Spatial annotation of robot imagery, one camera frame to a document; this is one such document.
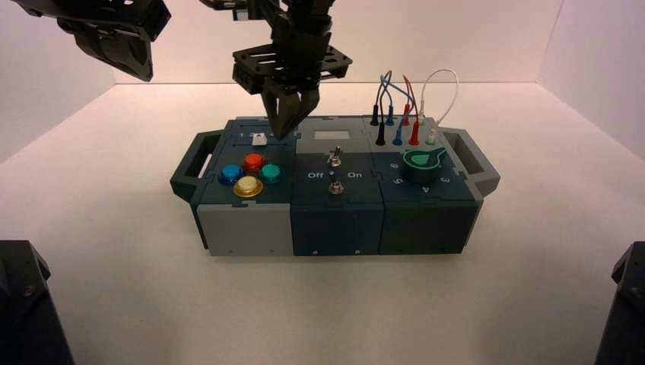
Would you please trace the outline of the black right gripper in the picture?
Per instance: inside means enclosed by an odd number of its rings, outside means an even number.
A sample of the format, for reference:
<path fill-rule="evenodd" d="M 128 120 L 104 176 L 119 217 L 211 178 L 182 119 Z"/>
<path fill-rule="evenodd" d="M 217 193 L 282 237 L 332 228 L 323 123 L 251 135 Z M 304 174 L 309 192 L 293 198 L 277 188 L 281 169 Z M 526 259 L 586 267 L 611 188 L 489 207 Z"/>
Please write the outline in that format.
<path fill-rule="evenodd" d="M 233 53 L 233 79 L 260 94 L 281 140 L 319 104 L 321 80 L 346 76 L 352 59 L 330 45 L 333 1 L 233 1 L 235 21 L 266 21 L 271 42 Z M 299 95 L 296 90 L 304 89 Z"/>

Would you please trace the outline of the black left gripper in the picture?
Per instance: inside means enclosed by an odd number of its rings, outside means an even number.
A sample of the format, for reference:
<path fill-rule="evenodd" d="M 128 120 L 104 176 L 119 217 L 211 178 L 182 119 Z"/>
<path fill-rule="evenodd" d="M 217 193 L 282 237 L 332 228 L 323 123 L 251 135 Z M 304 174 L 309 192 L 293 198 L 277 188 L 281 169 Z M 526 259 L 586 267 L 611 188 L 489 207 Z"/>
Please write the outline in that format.
<path fill-rule="evenodd" d="M 171 18 L 162 1 L 17 1 L 34 17 L 57 20 L 66 32 L 93 30 L 138 39 L 101 38 L 76 34 L 76 45 L 94 57 L 144 82 L 153 77 L 151 47 Z"/>

